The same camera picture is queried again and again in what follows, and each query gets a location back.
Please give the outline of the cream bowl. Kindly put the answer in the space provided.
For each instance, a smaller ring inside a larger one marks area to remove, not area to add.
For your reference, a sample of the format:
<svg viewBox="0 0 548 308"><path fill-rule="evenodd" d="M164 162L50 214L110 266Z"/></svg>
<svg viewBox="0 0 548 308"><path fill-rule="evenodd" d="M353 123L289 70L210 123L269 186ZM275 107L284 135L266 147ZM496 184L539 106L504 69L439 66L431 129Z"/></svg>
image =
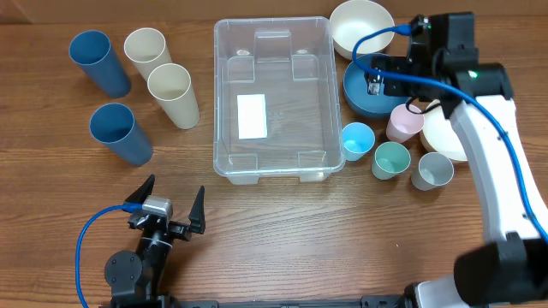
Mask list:
<svg viewBox="0 0 548 308"><path fill-rule="evenodd" d="M348 60L359 39L395 25L387 9L367 0L341 3L331 13L330 23L335 50Z"/></svg>
<svg viewBox="0 0 548 308"><path fill-rule="evenodd" d="M439 152L453 163L466 163L467 156L461 141L450 121L444 118L441 107L424 115L425 123L420 132L420 141L429 152Z"/></svg>

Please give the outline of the pink small cup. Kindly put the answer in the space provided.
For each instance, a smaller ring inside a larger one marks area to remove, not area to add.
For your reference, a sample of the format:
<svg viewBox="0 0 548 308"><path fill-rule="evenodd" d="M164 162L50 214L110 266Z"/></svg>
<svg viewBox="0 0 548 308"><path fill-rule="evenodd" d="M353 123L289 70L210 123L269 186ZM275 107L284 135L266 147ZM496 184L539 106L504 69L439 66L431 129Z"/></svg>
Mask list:
<svg viewBox="0 0 548 308"><path fill-rule="evenodd" d="M386 135L391 141L403 143L420 132L424 124L425 117L420 108L413 104L400 104L390 114Z"/></svg>

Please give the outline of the light blue small cup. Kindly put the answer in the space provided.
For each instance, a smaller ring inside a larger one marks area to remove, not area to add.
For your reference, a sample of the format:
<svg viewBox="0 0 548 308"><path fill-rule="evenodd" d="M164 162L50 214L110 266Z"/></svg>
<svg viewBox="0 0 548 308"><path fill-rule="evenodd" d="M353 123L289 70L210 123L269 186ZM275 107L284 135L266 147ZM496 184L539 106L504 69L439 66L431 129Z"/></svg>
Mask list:
<svg viewBox="0 0 548 308"><path fill-rule="evenodd" d="M357 161L375 144L375 133L362 122L349 123L342 131L343 147L347 161Z"/></svg>

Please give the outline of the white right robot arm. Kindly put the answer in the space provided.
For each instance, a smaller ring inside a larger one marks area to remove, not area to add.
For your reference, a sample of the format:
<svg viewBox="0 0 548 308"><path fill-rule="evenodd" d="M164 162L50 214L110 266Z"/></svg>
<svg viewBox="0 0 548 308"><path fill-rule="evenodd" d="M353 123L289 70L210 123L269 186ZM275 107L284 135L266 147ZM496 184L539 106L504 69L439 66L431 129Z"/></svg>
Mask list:
<svg viewBox="0 0 548 308"><path fill-rule="evenodd" d="M466 153L479 194L485 243L461 255L451 275L408 286L403 307L487 307L547 297L547 208L516 120L514 92L499 63L480 63L470 12L414 17L393 32L406 56L364 66L368 91L432 100Z"/></svg>

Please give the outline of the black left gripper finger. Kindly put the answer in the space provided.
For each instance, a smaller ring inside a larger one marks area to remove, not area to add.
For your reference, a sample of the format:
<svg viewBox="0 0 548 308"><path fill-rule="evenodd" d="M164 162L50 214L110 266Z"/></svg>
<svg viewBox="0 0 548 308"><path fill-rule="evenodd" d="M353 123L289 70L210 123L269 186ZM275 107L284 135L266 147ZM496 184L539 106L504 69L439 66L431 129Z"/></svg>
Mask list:
<svg viewBox="0 0 548 308"><path fill-rule="evenodd" d="M150 174L149 177L145 180L145 182L124 200L124 203L125 204L143 204L148 198L148 196L152 194L154 182L155 182L155 175Z"/></svg>
<svg viewBox="0 0 548 308"><path fill-rule="evenodd" d="M205 219L205 187L201 186L197 196L194 200L193 207L190 211L188 219L190 221L190 227L192 233L203 234L206 230L206 219Z"/></svg>

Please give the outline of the dark blue bowl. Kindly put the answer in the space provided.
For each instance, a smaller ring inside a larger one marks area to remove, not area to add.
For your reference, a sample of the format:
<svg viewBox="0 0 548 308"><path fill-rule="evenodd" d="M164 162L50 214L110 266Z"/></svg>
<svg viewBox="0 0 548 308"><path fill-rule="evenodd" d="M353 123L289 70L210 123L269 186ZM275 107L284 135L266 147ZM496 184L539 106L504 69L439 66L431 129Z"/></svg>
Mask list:
<svg viewBox="0 0 548 308"><path fill-rule="evenodd" d="M385 82L380 87L379 95L369 94L365 73L351 62L343 77L344 95L353 111L368 118L384 118L389 117L396 106L406 103L408 100L406 97L386 96Z"/></svg>

